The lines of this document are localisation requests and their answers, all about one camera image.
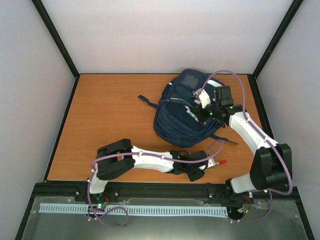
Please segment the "black frame post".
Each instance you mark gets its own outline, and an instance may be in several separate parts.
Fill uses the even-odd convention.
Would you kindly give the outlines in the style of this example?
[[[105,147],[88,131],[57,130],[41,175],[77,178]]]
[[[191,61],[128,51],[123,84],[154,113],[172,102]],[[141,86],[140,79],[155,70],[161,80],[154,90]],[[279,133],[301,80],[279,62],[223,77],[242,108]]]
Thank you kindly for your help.
[[[57,46],[62,58],[64,59],[67,67],[69,68],[72,76],[75,80],[77,80],[80,76],[79,71],[77,70],[59,32],[57,31],[55,24],[53,23],[45,5],[41,0],[31,0],[33,3],[36,11],[38,12],[42,22],[44,23],[46,29],[48,30],[52,40],[54,41],[55,45]]]
[[[273,37],[271,38],[267,48],[265,49],[264,53],[262,54],[258,64],[256,65],[256,67],[252,73],[252,77],[255,81],[258,79],[260,73],[262,72],[262,70],[266,66],[272,53],[274,52],[278,43],[280,42],[280,40],[284,36],[287,28],[291,24],[292,20],[294,19],[296,13],[300,9],[303,2],[304,2],[304,0],[293,0],[291,2],[288,10],[286,11],[284,17],[282,18],[279,26],[277,27]]]

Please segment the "red cap marker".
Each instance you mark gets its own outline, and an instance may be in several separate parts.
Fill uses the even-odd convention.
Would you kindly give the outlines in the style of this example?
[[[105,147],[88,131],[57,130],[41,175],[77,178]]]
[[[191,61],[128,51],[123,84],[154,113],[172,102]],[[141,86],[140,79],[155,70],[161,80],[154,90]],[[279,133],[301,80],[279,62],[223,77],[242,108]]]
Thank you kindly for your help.
[[[218,162],[217,162],[218,165],[223,165],[223,164],[225,164],[225,163],[227,163],[226,160],[221,160],[221,161],[218,161]]]

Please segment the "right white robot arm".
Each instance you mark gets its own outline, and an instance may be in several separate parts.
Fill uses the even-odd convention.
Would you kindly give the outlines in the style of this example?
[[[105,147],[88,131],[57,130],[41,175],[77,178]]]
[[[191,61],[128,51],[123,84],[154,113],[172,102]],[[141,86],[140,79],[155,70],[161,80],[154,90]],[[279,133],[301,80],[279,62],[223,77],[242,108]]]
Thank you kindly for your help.
[[[253,121],[243,105],[234,104],[229,86],[219,86],[210,100],[204,88],[194,92],[199,105],[192,109],[200,122],[209,118],[222,120],[244,140],[253,154],[249,173],[226,182],[234,194],[271,191],[290,195],[293,191],[292,150],[279,144]]]

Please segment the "left black frame post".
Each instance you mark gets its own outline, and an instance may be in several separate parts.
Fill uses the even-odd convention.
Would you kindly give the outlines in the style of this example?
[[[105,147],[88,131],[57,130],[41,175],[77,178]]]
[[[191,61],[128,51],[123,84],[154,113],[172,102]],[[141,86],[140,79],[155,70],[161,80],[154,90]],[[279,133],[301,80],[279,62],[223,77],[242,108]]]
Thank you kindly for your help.
[[[33,3],[36,11],[38,12],[42,22],[44,23],[46,29],[48,30],[52,40],[54,41],[55,45],[57,46],[62,58],[64,59],[67,67],[69,68],[72,76],[75,80],[77,80],[80,76],[79,71],[77,70],[59,32],[57,31],[55,24],[53,23],[45,5],[41,0],[31,0]]]

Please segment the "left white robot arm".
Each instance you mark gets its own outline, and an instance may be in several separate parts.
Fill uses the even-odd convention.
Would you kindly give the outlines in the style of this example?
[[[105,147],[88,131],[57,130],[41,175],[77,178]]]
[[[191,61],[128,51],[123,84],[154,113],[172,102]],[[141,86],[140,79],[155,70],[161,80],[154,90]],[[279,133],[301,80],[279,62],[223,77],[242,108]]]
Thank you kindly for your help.
[[[103,198],[106,184],[132,169],[155,170],[165,174],[186,174],[193,182],[202,178],[205,170],[216,165],[201,150],[189,153],[186,150],[155,152],[133,146],[130,139],[124,138],[99,148],[97,161],[92,165],[93,176],[88,179],[90,186],[86,195],[92,201]]]

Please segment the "teal cap marker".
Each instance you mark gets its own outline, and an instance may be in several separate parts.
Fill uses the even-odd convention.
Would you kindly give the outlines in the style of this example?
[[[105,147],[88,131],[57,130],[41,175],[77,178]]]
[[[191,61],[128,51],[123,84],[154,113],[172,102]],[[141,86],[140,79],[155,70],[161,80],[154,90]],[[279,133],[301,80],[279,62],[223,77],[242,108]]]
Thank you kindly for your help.
[[[199,120],[198,120],[197,116],[190,110],[190,108],[189,108],[188,106],[185,106],[185,108],[186,108],[186,112],[187,112],[196,122],[198,122]]]

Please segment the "right black frame post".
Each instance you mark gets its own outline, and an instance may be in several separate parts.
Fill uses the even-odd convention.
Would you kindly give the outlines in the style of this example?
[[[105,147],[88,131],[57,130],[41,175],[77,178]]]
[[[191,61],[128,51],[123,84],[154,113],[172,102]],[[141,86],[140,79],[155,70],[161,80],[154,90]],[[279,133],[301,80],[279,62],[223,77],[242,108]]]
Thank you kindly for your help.
[[[273,37],[271,38],[267,48],[265,49],[264,53],[262,54],[258,64],[256,65],[256,67],[252,73],[252,77],[255,81],[258,79],[260,73],[262,72],[262,70],[266,66],[272,53],[274,52],[278,43],[280,42],[280,40],[284,36],[287,28],[291,24],[292,20],[294,19],[296,13],[300,9],[303,2],[304,2],[304,0],[293,0],[291,2],[288,10],[286,11],[284,17],[282,18],[279,26],[277,27]]]

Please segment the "small circuit board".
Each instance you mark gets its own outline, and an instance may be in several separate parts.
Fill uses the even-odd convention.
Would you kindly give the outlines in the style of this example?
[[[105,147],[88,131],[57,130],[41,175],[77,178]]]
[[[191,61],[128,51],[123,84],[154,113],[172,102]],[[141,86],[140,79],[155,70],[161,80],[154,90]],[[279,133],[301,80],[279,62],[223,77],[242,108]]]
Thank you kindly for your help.
[[[94,208],[98,210],[105,210],[109,204],[109,197],[107,195],[102,195],[97,198],[97,203],[94,205]]]

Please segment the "navy blue backpack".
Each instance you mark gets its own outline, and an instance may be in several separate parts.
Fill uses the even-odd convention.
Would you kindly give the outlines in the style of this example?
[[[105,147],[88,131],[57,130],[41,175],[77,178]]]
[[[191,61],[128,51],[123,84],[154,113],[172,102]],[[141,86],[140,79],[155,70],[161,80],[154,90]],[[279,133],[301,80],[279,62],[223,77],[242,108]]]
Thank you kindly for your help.
[[[157,104],[138,96],[155,108],[153,129],[160,138],[180,148],[190,148],[208,138],[230,141],[215,135],[224,124],[222,120],[209,118],[205,122],[197,122],[185,108],[188,106],[192,111],[198,105],[194,102],[193,92],[201,89],[208,77],[204,72],[185,69],[167,83]]]

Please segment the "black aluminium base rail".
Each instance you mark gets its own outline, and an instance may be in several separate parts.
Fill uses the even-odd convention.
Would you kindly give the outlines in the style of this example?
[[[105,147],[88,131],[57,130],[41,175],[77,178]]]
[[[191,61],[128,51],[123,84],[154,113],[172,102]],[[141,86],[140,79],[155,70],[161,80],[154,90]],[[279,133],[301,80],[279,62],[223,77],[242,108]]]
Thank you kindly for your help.
[[[31,193],[35,197],[73,197],[77,202],[88,202],[88,183],[85,181],[47,181],[36,183]],[[187,199],[221,206],[236,206],[253,197],[269,199],[263,191],[238,193],[227,199],[224,184],[212,183],[144,183],[109,182],[102,193],[91,193],[90,200],[97,203],[120,203],[138,199]]]

